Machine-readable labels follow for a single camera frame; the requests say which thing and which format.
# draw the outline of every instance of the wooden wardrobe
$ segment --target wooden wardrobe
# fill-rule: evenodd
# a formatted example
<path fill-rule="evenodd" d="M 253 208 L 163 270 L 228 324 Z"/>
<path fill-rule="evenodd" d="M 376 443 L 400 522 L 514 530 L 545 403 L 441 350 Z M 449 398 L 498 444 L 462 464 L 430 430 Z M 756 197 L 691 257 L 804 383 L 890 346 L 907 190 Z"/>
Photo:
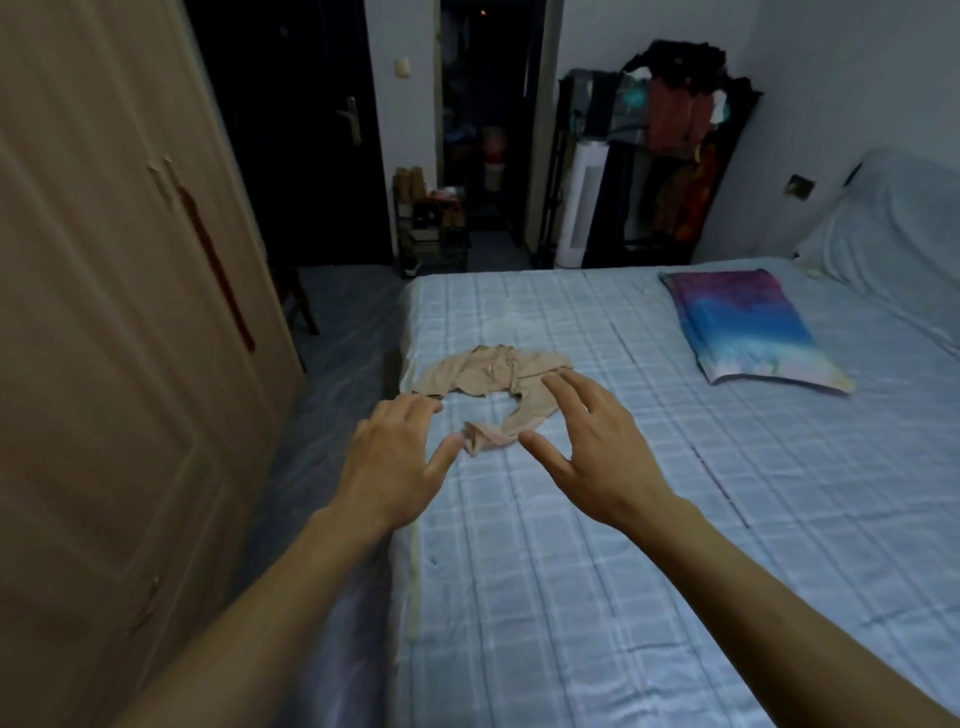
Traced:
<path fill-rule="evenodd" d="M 0 4 L 0 276 L 0 725 L 103 725 L 217 613 L 302 381 L 178 0 Z"/>

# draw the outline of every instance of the hand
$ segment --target hand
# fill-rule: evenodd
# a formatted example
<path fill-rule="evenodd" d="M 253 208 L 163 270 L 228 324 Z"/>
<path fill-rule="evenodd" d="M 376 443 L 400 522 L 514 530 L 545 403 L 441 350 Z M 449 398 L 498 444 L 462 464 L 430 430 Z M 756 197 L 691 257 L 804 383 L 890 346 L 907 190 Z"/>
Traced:
<path fill-rule="evenodd" d="M 543 384 L 564 415 L 573 453 L 567 460 L 532 431 L 520 433 L 520 444 L 595 521 L 625 533 L 638 524 L 659 527 L 681 499 L 663 479 L 633 416 L 610 392 L 576 372 L 544 375 Z"/>
<path fill-rule="evenodd" d="M 353 431 L 347 463 L 331 507 L 341 509 L 376 538 L 419 516 L 444 484 L 464 446 L 460 432 L 446 437 L 426 462 L 430 419 L 444 406 L 423 395 L 382 401 Z"/>

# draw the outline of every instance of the doorway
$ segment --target doorway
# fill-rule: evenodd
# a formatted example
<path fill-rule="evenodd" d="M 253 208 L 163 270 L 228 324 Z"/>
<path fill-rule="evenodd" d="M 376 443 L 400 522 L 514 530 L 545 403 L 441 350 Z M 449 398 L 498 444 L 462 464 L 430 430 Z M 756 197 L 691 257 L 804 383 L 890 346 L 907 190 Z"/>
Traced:
<path fill-rule="evenodd" d="M 523 244 L 545 5 L 441 3 L 444 185 L 466 190 L 471 258 Z"/>
<path fill-rule="evenodd" d="M 391 264 L 363 0 L 184 0 L 272 266 Z"/>

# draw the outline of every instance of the forearm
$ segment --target forearm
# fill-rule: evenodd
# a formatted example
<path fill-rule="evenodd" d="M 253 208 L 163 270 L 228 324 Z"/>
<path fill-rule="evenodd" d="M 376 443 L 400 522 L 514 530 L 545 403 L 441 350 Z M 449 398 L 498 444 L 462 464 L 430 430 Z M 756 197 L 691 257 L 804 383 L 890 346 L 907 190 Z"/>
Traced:
<path fill-rule="evenodd" d="M 956 719 L 680 501 L 628 533 L 670 579 L 780 726 L 932 726 Z"/>
<path fill-rule="evenodd" d="M 381 534 L 331 508 L 136 700 L 123 728 L 265 725 L 349 570 Z"/>

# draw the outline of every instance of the mattress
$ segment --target mattress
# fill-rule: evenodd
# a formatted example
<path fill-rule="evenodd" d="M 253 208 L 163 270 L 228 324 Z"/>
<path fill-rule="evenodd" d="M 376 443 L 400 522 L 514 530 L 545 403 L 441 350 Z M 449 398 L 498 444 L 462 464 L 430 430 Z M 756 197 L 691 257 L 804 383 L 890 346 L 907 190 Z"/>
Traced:
<path fill-rule="evenodd" d="M 636 418 L 671 487 L 887 664 L 960 712 L 960 362 L 787 260 L 780 280 L 851 397 L 709 385 L 657 269 L 419 279 L 409 389 L 478 344 L 566 354 Z M 501 398 L 453 394 L 428 448 Z M 559 414 L 540 432 L 569 453 Z M 393 726 L 769 725 L 679 593 L 520 447 L 462 453 L 392 545 Z"/>

